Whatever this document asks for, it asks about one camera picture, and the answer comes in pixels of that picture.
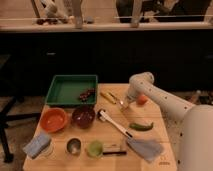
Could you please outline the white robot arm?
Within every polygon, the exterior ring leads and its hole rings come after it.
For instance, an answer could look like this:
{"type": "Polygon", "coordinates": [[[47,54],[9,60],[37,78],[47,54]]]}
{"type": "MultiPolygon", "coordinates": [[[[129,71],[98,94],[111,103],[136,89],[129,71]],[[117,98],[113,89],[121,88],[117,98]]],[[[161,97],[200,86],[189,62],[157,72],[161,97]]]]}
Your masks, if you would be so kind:
{"type": "Polygon", "coordinates": [[[151,72],[129,78],[125,105],[134,102],[140,94],[182,122],[177,171],[213,171],[213,106],[196,105],[156,87],[151,72]]]}

